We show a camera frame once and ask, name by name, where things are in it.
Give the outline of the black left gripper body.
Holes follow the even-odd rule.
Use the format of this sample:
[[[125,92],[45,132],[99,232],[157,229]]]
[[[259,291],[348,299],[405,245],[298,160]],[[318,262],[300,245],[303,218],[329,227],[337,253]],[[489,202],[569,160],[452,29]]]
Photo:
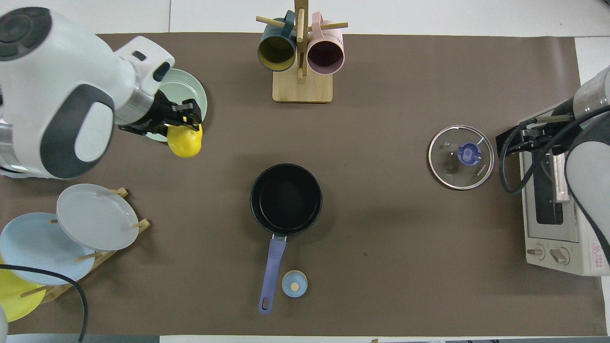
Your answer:
[[[157,91],[150,109],[138,120],[129,124],[117,123],[120,130],[137,135],[158,134],[166,137],[168,128],[166,120],[173,117],[173,102],[163,91]]]

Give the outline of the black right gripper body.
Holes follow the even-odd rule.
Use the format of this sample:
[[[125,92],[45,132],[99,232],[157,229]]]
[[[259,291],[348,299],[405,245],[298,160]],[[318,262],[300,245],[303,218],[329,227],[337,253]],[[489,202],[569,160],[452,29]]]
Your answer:
[[[558,115],[559,119],[557,120],[553,119],[552,121],[542,123],[542,120],[551,119],[551,117],[553,117],[553,115],[536,117],[538,123],[534,124],[534,127],[541,130],[541,136],[536,137],[533,140],[524,140],[527,143],[527,151],[541,150],[543,146],[547,145],[548,141],[553,137],[556,137],[560,131],[575,119],[573,113],[568,113]],[[558,155],[566,152],[571,147],[574,139],[575,130],[571,129],[566,131],[565,134],[552,145],[552,154]]]

